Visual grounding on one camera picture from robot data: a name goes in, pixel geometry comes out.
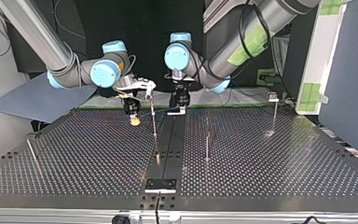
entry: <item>green tape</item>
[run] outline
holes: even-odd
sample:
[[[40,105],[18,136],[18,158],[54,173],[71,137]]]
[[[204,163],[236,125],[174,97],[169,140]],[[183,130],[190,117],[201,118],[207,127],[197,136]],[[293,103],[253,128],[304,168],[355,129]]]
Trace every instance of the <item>green tape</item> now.
[[[321,84],[319,83],[304,83],[298,110],[315,111],[321,98],[320,89]]]
[[[263,26],[257,25],[253,31],[245,37],[245,45],[253,56],[264,51],[264,44],[267,43],[267,34]],[[239,45],[234,53],[228,58],[228,62],[240,66],[251,57],[246,53],[242,45]]]
[[[344,4],[343,0],[324,0],[322,3],[321,16],[338,15],[341,6]]]

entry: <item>gray panel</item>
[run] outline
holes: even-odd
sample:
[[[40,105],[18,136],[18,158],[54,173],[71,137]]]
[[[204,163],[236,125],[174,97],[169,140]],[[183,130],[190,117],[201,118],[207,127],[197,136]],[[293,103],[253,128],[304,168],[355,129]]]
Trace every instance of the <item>gray panel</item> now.
[[[157,116],[159,133],[163,121]],[[37,161],[24,146],[0,160],[0,207],[134,210],[143,203],[155,163],[150,116],[132,127],[123,111],[76,111],[32,145]]]
[[[358,160],[291,110],[194,109],[184,123],[164,176],[179,179],[175,209],[358,212]]]
[[[85,86],[56,90],[48,83],[48,76],[42,74],[2,96],[0,112],[51,123],[86,102],[96,89]]]
[[[320,121],[358,149],[358,0],[348,3]]]

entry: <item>light blue joint cap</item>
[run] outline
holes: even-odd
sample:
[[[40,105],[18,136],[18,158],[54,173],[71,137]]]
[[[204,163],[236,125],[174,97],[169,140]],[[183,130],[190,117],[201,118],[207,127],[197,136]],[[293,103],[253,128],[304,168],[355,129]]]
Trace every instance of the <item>light blue joint cap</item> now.
[[[170,43],[175,41],[188,41],[191,43],[190,33],[172,33]]]
[[[102,88],[110,88],[118,81],[121,71],[117,63],[110,60],[100,60],[91,67],[92,82]]]
[[[121,40],[115,40],[103,45],[103,53],[127,51],[126,45]]]
[[[62,86],[60,83],[57,82],[55,77],[50,72],[48,72],[48,82],[54,89],[65,89],[66,90],[66,88],[64,86]]]
[[[210,91],[213,91],[214,93],[220,94],[220,93],[222,93],[223,91],[226,90],[226,88],[229,85],[230,81],[231,80],[225,80],[222,83],[220,83],[220,85],[216,86],[213,89],[210,89]]]
[[[165,51],[164,61],[171,70],[184,70],[190,63],[190,52],[182,44],[171,44]]]

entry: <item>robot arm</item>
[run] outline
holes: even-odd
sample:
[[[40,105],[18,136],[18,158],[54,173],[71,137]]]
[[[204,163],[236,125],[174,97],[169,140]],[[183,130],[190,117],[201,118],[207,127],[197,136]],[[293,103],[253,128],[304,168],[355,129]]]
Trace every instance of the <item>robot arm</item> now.
[[[261,54],[269,39],[297,15],[306,14],[322,0],[264,0],[247,18],[241,16],[239,31],[231,36],[210,61],[191,49],[191,35],[174,33],[165,52],[165,63],[172,70],[172,80],[184,86],[197,81],[208,90],[221,93],[230,76],[241,65]]]
[[[100,59],[80,62],[77,55],[63,43],[48,25],[32,0],[0,0],[0,8],[33,48],[48,69],[48,80],[56,89],[71,89],[95,84],[102,88],[114,88],[124,92],[125,99],[139,89],[146,90],[150,100],[156,85],[151,80],[135,78],[124,42],[117,40],[102,46]],[[124,108],[132,118],[137,118],[140,102],[124,100]]]

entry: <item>perforated metal table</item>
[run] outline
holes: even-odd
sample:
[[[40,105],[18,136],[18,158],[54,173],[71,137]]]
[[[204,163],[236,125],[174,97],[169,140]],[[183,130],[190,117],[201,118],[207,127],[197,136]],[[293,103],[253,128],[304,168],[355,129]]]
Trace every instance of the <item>perforated metal table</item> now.
[[[30,140],[37,160],[26,143],[0,159],[0,208],[358,213],[358,160],[290,109],[158,113],[157,146],[142,121],[57,120]],[[146,194],[147,179],[176,179],[176,193]]]

